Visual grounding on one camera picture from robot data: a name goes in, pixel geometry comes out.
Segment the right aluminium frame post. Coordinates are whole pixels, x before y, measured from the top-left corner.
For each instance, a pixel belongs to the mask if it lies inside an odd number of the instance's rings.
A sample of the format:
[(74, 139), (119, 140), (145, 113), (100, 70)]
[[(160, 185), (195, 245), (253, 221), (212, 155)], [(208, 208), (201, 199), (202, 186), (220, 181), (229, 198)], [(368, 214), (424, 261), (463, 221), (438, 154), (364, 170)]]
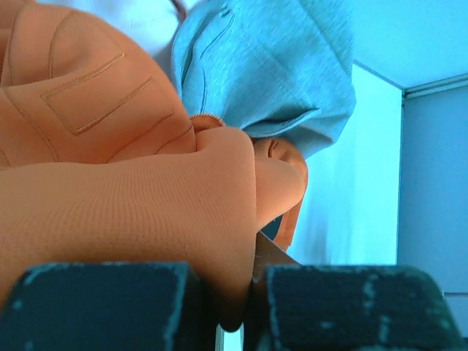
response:
[(402, 105), (409, 100), (418, 97), (424, 97), (431, 94), (437, 94), (443, 91), (449, 91), (457, 88), (463, 88), (467, 86), (468, 74), (462, 74), (445, 78), (441, 80), (435, 80), (430, 83), (421, 84), (406, 88), (402, 94)]

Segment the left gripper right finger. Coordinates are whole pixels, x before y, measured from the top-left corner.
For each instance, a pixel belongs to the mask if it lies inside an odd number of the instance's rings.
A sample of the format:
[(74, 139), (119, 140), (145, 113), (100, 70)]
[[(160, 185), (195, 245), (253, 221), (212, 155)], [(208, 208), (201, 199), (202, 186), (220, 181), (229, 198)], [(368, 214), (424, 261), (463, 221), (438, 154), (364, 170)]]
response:
[(256, 237), (246, 350), (462, 350), (436, 282), (401, 265), (300, 265)]

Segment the orange jacket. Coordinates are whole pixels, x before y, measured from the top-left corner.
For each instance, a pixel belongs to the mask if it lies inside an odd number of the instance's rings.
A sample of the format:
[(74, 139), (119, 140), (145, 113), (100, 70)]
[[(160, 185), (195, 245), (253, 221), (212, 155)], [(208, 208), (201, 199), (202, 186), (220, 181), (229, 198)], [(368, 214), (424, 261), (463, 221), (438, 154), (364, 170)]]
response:
[(186, 261), (241, 324), (259, 231), (291, 241), (307, 166), (291, 143), (189, 116), (158, 64), (103, 20), (1, 3), (1, 297), (54, 262)]

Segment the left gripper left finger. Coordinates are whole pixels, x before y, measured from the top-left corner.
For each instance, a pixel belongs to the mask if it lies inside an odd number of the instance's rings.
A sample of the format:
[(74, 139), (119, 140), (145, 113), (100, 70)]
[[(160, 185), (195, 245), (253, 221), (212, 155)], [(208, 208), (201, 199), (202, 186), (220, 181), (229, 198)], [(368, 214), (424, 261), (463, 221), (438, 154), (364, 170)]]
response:
[(216, 323), (186, 263), (51, 263), (28, 269), (1, 310), (1, 348), (213, 350)]

